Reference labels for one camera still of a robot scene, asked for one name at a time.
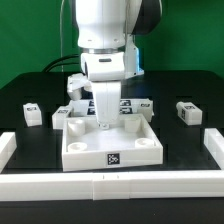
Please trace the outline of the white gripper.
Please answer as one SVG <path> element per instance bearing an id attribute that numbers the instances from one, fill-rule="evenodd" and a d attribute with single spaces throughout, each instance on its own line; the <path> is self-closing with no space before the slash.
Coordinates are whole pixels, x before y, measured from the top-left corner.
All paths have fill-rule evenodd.
<path id="1" fill-rule="evenodd" d="M 120 111 L 121 82 L 92 82 L 91 87 L 97 122 L 100 125 L 114 124 Z"/>

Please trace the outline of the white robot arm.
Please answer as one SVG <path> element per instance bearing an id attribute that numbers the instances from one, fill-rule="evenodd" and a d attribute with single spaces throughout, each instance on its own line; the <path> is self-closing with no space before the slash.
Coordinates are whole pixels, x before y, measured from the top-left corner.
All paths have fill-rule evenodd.
<path id="1" fill-rule="evenodd" d="M 161 0 L 74 0 L 82 49 L 81 69 L 90 82 L 97 122 L 118 120 L 121 81 L 141 74 L 135 35 L 150 33 L 162 17 Z"/>

